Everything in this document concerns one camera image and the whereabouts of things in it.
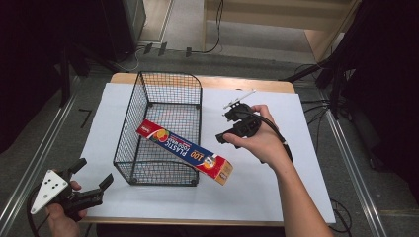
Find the black cable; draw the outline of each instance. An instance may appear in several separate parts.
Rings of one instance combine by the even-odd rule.
[[[218,46],[218,44],[220,42],[220,26],[221,26],[221,17],[222,17],[223,8],[224,8],[224,0],[221,0],[219,2],[218,9],[216,11],[216,17],[215,17],[215,23],[216,23],[218,38],[217,38],[216,43],[213,46],[213,48],[210,49],[210,50],[207,50],[207,51],[191,51],[192,53],[202,53],[202,54],[209,53],[209,52],[214,51],[215,48]],[[178,49],[166,49],[165,51],[186,52],[185,50],[178,50]]]
[[[306,114],[307,112],[310,112],[310,111],[313,111],[313,110],[319,109],[319,108],[328,109],[329,108],[329,104],[312,107],[310,109],[305,110],[304,113]]]
[[[34,187],[33,190],[31,190],[31,193],[29,194],[28,198],[27,198],[27,217],[28,217],[28,222],[29,222],[29,226],[31,227],[31,231],[34,234],[35,237],[40,237],[40,235],[38,234],[38,229],[35,227],[34,224],[34,219],[32,217],[31,214],[31,205],[33,202],[33,198],[35,196],[35,194],[40,190],[42,183],[39,183],[37,186]]]
[[[286,141],[286,139],[280,134],[280,131],[278,130],[278,128],[274,125],[273,122],[271,122],[269,119],[263,117],[263,116],[259,116],[250,112],[245,112],[245,111],[240,111],[237,113],[242,113],[242,114],[246,114],[249,115],[251,117],[254,117],[256,119],[261,120],[262,122],[264,122],[268,127],[271,128],[271,130],[274,131],[274,133],[278,136],[278,138],[280,139],[281,143],[283,143],[284,149],[287,152],[287,155],[289,156],[289,158],[291,159],[291,161],[293,162],[293,155],[291,153],[290,147],[288,146],[288,143]]]
[[[329,228],[330,229],[332,229],[333,231],[336,231],[336,232],[338,232],[338,233],[348,233],[348,236],[350,236],[350,237],[352,237],[352,233],[351,233],[351,228],[352,228],[352,216],[351,216],[351,214],[349,213],[349,211],[348,211],[348,209],[341,203],[341,202],[339,202],[339,201],[337,201],[336,199],[333,199],[333,198],[331,198],[330,199],[332,202],[335,202],[337,205],[336,205],[336,208],[333,208],[333,212],[338,216],[338,218],[342,221],[342,224],[343,224],[343,226],[344,226],[344,228],[345,228],[345,230],[338,230],[338,229],[335,229],[335,228],[333,228],[333,227],[331,227],[331,226],[329,226]],[[349,217],[349,224],[347,224],[347,222],[345,221],[345,219],[344,219],[344,217],[342,216],[342,214],[339,212],[339,210],[337,209],[337,207],[338,206],[340,206],[340,207],[342,207],[344,210],[345,210],[345,212],[348,214],[348,217]]]
[[[314,66],[315,64],[302,64],[300,66],[298,66],[294,71],[293,71],[293,75],[296,75],[296,72],[303,66]]]
[[[46,218],[42,221],[42,223],[37,228],[37,233],[40,231],[41,227],[46,223],[46,221],[49,219],[49,214],[46,216]]]
[[[320,112],[318,112],[317,114],[315,114],[310,121],[307,122],[307,125],[310,125],[312,122],[315,122],[316,120],[320,119],[320,116],[323,114],[324,111],[329,110],[328,107],[323,108],[323,110],[321,110]]]
[[[302,104],[330,103],[330,100],[301,101]]]
[[[315,143],[315,153],[318,152],[318,140],[319,140],[319,134],[320,134],[320,125],[321,125],[321,119],[323,119],[323,116],[326,115],[327,111],[329,109],[324,109],[323,113],[320,116],[320,119],[318,120],[318,126],[317,126],[317,136],[316,136],[316,143]]]
[[[218,9],[216,11],[216,17],[215,17],[215,24],[216,24],[216,28],[217,28],[217,32],[218,32],[218,39],[216,40],[215,45],[213,46],[212,49],[207,50],[207,51],[192,51],[192,52],[197,52],[197,53],[209,53],[212,52],[219,44],[219,38],[220,38],[220,25],[221,25],[221,17],[222,17],[222,10],[224,8],[224,0],[220,0],[219,1],[219,5],[218,5]]]

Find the red box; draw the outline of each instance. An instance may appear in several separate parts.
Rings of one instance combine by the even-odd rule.
[[[232,165],[226,159],[150,120],[145,119],[137,132],[144,138],[153,141],[160,147],[190,163],[222,185],[225,184],[233,170]]]

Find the metal wire mesh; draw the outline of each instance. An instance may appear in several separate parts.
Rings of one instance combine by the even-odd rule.
[[[131,185],[196,186],[198,171],[142,138],[136,130],[149,119],[200,144],[202,87],[184,73],[139,72],[132,89],[114,165]]]

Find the person's right hand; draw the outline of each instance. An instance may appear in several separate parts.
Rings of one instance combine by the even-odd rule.
[[[266,105],[256,105],[251,108],[254,112],[260,113],[262,117],[265,117],[275,124]],[[278,161],[290,160],[278,136],[264,122],[262,122],[258,132],[252,137],[242,138],[231,133],[226,133],[223,138],[235,146],[246,148],[254,156],[270,166]]]

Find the white paper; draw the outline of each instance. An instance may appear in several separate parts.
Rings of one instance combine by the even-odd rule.
[[[83,191],[97,189],[109,173],[114,182],[104,203],[88,217],[180,219],[202,221],[283,221],[277,179],[266,164],[244,148],[219,144],[215,135],[232,128],[223,107],[246,92],[203,89],[201,146],[226,158],[234,167],[222,186],[200,174],[197,187],[130,186],[113,165],[132,85],[107,84],[81,157],[87,165],[74,177]],[[289,143],[293,161],[308,192],[327,223],[335,218],[297,94],[256,92],[250,106],[266,104]]]

